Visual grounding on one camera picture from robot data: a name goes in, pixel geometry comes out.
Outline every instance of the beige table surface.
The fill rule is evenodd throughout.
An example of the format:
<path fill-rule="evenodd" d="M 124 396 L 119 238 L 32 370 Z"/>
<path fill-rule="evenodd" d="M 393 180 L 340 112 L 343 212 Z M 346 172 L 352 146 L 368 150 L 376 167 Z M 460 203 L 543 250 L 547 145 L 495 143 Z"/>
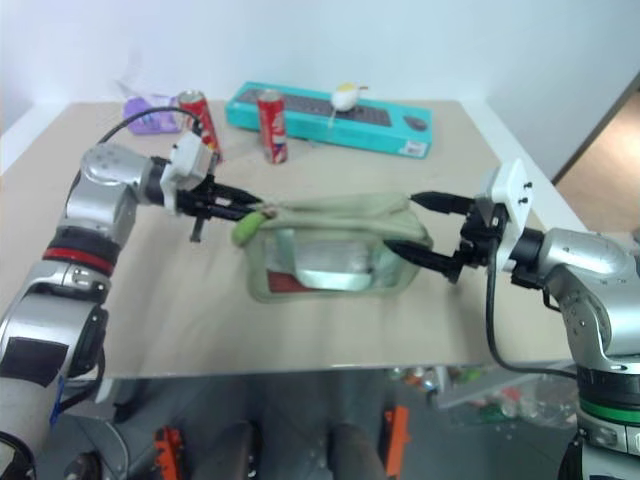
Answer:
<path fill-rule="evenodd" d="M 495 154 L 457 102 L 420 102 L 434 111 L 434 145 L 410 159 L 290 141 L 290 160 L 268 165 L 257 134 L 227 126 L 223 103 L 212 106 L 225 163 L 220 182 L 265 199 L 356 192 L 441 190 L 473 195 Z M 2 178 L 0 308 L 53 236 L 82 154 L 120 119 L 117 104 L 74 104 L 38 137 Z M 168 155 L 175 136 L 116 142 L 141 154 Z M 435 249 L 451 254 L 461 217 L 419 207 Z M 532 216 L 530 223 L 537 226 Z M 188 241 L 192 220 L 157 207 L 138 209 L 106 307 L 107 375 L 112 377 L 325 369 L 342 366 L 459 364 L 490 361 L 484 334 L 484 270 L 467 269 L 457 285 L 421 271 L 393 298 L 298 300 L 266 305 L 246 290 L 243 253 L 232 224 L 214 220 L 203 242 Z M 569 358 L 558 314 L 539 292 L 499 278 L 496 330 L 512 361 Z"/>

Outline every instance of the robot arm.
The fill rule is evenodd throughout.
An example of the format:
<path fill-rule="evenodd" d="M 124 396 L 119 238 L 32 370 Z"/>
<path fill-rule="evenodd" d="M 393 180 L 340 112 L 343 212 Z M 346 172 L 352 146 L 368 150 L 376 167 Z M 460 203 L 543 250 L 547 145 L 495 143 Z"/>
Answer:
<path fill-rule="evenodd" d="M 191 132 L 168 161 L 110 143 L 84 155 L 55 236 L 0 323 L 0 474 L 21 478 L 32 469 L 50 426 L 73 404 L 61 401 L 67 378 L 96 364 L 104 371 L 102 305 L 138 205 L 195 217 L 191 240 L 199 241 L 204 220 L 238 220 L 260 202 L 216 184 L 214 166 Z"/>
<path fill-rule="evenodd" d="M 494 359 L 516 372 L 577 379 L 578 435 L 565 454 L 559 478 L 640 478 L 640 263 L 598 234 L 561 229 L 545 234 L 524 228 L 532 185 L 523 174 L 518 161 L 503 165 L 475 199 L 439 192 L 412 197 L 430 210 L 465 215 L 461 242 L 451 257 L 413 242 L 385 243 L 452 283 L 463 266 L 489 267 L 488 306 L 496 270 L 511 272 L 515 285 L 541 290 L 545 305 L 562 314 L 577 375 L 508 365 L 496 349 L 493 309 L 487 308 Z M 550 296 L 558 307 L 551 306 Z"/>

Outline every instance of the red ring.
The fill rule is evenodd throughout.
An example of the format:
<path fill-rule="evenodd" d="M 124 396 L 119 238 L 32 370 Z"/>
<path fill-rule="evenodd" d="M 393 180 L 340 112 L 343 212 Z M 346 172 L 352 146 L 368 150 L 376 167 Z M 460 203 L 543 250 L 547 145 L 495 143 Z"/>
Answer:
<path fill-rule="evenodd" d="M 113 273 L 113 265 L 107 262 L 104 258 L 91 255 L 90 253 L 83 252 L 81 250 L 75 250 L 72 248 L 47 248 L 42 258 L 48 259 L 64 259 L 74 262 L 84 263 L 91 267 L 95 267 L 98 270 L 111 276 Z"/>

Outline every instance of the soda can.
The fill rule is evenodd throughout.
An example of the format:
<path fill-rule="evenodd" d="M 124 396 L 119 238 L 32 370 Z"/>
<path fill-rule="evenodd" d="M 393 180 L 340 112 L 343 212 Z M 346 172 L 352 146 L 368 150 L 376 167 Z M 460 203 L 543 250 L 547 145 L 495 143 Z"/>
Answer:
<path fill-rule="evenodd" d="M 185 90 L 178 95 L 178 105 L 180 108 L 195 113 L 200 119 L 202 124 L 202 143 L 208 146 L 216 157 L 216 163 L 222 161 L 222 152 L 220 151 L 220 144 L 218 143 L 218 137 L 216 136 L 216 129 L 213 126 L 213 120 L 211 119 L 211 112 L 209 111 L 209 105 L 207 104 L 207 97 L 204 93 L 197 90 Z M 191 128 L 193 119 L 187 117 L 187 126 Z"/>
<path fill-rule="evenodd" d="M 267 160 L 278 164 L 287 160 L 287 132 L 284 126 L 284 97 L 277 90 L 258 95 L 260 133 Z"/>

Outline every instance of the purple bag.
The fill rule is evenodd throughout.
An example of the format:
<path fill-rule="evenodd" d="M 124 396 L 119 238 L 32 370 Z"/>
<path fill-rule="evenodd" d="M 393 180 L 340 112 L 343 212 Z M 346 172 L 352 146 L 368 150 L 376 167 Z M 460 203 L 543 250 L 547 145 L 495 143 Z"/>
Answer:
<path fill-rule="evenodd" d="M 149 95 L 147 97 L 131 97 L 124 104 L 123 117 L 128 118 L 148 108 L 161 106 L 177 106 L 176 97 Z M 178 112 L 156 112 L 145 115 L 131 122 L 128 126 L 135 135 L 154 133 L 178 133 L 182 130 L 183 119 Z"/>

